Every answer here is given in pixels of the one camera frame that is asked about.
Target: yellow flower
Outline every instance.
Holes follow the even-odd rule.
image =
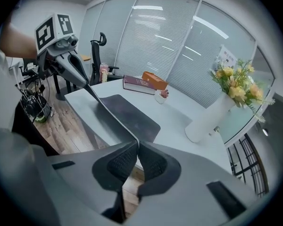
[[[220,79],[222,77],[222,72],[221,71],[217,71],[216,72],[216,78]]]
[[[246,99],[245,91],[241,87],[230,87],[229,96],[232,99],[236,99],[239,102],[243,102]]]
[[[237,83],[236,83],[236,81],[235,81],[233,76],[230,77],[229,85],[232,86],[232,87],[236,87],[236,85],[237,85]]]
[[[256,84],[250,86],[250,93],[259,100],[263,97],[263,91]]]
[[[230,68],[230,67],[224,67],[222,70],[223,70],[223,72],[225,73],[226,76],[233,75],[233,69]]]
[[[248,69],[250,72],[254,72],[254,71],[255,71],[254,67],[251,66],[251,64],[249,64],[249,65],[247,66],[247,69]]]

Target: orange box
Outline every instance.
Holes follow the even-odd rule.
[[[156,76],[154,73],[145,71],[141,77],[144,81],[149,81],[155,89],[164,90],[168,85],[168,82],[165,82],[163,79]]]

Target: window blind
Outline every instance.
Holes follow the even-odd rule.
[[[106,35],[107,43],[100,47],[102,63],[114,66],[119,41],[134,2],[135,0],[108,0],[105,2],[93,37],[94,40],[99,40],[100,32]]]
[[[118,75],[167,75],[186,36],[198,1],[137,0],[118,51]]]
[[[90,40],[93,38],[96,22],[98,20],[100,10],[103,6],[103,3],[100,3],[86,11],[81,33],[80,33],[80,39],[79,39],[79,54],[81,55],[90,55],[91,50],[91,43]],[[90,67],[89,67],[89,61],[84,62],[84,70],[87,73],[87,75],[90,73]]]
[[[167,81],[205,108],[220,95],[209,71],[224,45],[236,58],[251,59],[255,40],[219,10],[201,4],[191,32]]]

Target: ceiling light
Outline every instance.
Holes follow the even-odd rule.
[[[172,41],[171,39],[167,39],[167,38],[165,38],[165,37],[161,37],[161,36],[159,36],[159,35],[155,35],[155,37],[158,37],[158,38],[161,38],[161,39],[165,39],[165,40]]]
[[[160,25],[153,23],[153,22],[135,20],[135,23],[145,25],[145,26],[150,27],[152,29],[160,30]]]
[[[185,56],[185,57],[187,57],[186,55],[183,55],[183,56]],[[189,57],[187,57],[188,59],[190,59],[190,60],[192,60],[191,58],[189,58]],[[194,61],[194,60],[192,60],[192,61]]]
[[[152,70],[154,70],[154,71],[158,71],[158,69],[157,68],[154,68],[154,67],[150,67],[150,66],[147,66],[149,69],[152,69]]]
[[[196,52],[195,50],[193,50],[193,49],[191,49],[191,48],[189,48],[189,47],[187,47],[187,46],[185,46],[187,49],[189,49],[189,50],[191,50],[191,51],[193,51],[194,53],[196,53],[196,54],[198,54],[198,55],[200,55],[201,56],[201,54],[200,53],[198,53],[198,52]]]
[[[165,47],[165,46],[162,46],[162,47],[163,47],[163,48],[166,48],[166,49],[168,49],[168,50],[174,51],[174,49],[167,48],[167,47]]]
[[[193,19],[199,23],[202,23],[203,25],[205,25],[206,27],[210,28],[211,30],[214,30],[216,33],[218,33],[220,36],[224,37],[225,39],[228,39],[228,35],[225,34],[223,31],[221,31],[220,29],[218,29],[216,26],[214,26],[213,24],[210,24],[208,21],[197,17],[197,16],[193,16]]]
[[[139,17],[149,17],[149,18],[157,18],[157,19],[162,19],[165,20],[164,17],[158,17],[158,16],[151,16],[151,15],[138,15]]]
[[[262,130],[263,130],[264,135],[268,136],[268,129],[262,129]]]
[[[159,6],[134,6],[133,9],[152,9],[152,10],[163,10]]]

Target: human arm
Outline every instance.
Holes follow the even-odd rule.
[[[8,57],[36,58],[34,38],[18,31],[10,22],[10,16],[3,24],[0,36],[0,50]]]

